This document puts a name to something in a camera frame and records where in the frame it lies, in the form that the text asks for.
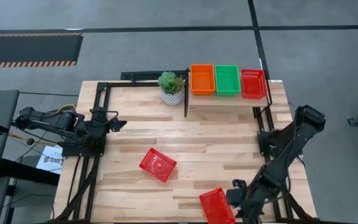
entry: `red basket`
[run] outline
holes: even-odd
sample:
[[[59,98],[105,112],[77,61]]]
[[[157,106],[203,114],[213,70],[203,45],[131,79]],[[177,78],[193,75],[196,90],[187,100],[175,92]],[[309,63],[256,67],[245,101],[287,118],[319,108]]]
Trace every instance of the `red basket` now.
[[[173,159],[150,148],[142,162],[139,164],[139,167],[166,183],[176,165],[177,162]]]
[[[236,222],[222,188],[200,195],[200,200],[209,224],[233,224]]]
[[[263,70],[241,70],[242,97],[247,99],[261,99],[266,96],[266,80]]]

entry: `wooden table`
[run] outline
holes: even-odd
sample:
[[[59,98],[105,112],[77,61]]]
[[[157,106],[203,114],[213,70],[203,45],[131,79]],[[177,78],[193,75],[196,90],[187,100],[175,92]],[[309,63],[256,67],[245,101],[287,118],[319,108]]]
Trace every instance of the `wooden table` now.
[[[96,85],[96,81],[85,81],[81,87],[77,112],[86,119],[91,117]],[[281,129],[291,122],[287,97],[282,82],[270,82],[270,87],[273,122]],[[256,106],[265,104],[255,102]],[[209,111],[200,106],[207,106]],[[108,134],[91,222],[206,222],[198,196],[219,187],[229,189],[232,179],[249,183],[265,163],[259,153],[259,126],[251,105],[231,106],[225,111],[227,108],[222,106],[197,104],[190,98],[188,116],[184,118],[183,103],[166,105],[158,87],[112,88],[109,110],[119,111],[119,119],[128,123],[121,132]],[[166,184],[139,168],[151,147],[178,161]],[[54,203],[56,214],[66,206],[75,163],[76,158],[71,157],[63,164]],[[290,177],[293,196],[315,216],[306,173],[299,161],[290,166]],[[85,215],[88,193],[84,195],[80,218]],[[283,202],[280,208],[284,217]],[[263,221],[274,221],[272,204],[265,205],[264,213]]]

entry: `succulent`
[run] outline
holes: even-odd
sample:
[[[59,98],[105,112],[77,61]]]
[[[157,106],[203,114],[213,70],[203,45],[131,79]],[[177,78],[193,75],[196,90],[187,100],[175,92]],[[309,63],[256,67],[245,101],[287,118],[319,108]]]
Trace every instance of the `succulent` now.
[[[175,94],[183,88],[183,79],[173,72],[163,72],[158,78],[158,84],[165,93]]]

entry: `white paper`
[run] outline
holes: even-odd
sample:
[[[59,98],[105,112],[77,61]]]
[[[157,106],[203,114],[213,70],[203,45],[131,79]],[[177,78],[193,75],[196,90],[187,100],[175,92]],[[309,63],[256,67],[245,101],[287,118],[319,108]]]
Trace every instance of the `white paper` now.
[[[61,174],[63,166],[62,148],[60,146],[45,146],[37,168]]]

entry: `concrete floor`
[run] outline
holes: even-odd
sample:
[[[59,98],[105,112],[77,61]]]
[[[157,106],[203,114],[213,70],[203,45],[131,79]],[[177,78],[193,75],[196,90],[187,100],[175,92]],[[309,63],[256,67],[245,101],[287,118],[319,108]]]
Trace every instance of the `concrete floor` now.
[[[260,26],[358,25],[358,1],[254,4]],[[245,0],[0,0],[0,29],[251,24]],[[358,30],[277,30],[261,35],[271,79],[284,81],[294,105],[309,104],[326,114],[326,129],[304,149],[318,216],[358,223],[358,128],[346,121],[358,115]],[[0,90],[76,95],[83,80],[115,80],[125,71],[176,70],[191,63],[259,68],[254,33],[85,34],[77,66],[0,68]],[[17,111],[27,105],[47,111],[75,102],[76,97],[20,95]],[[25,151],[9,141],[4,157],[16,159]],[[37,215],[29,220],[28,213]],[[49,215],[50,206],[20,208],[13,223],[44,222]]]

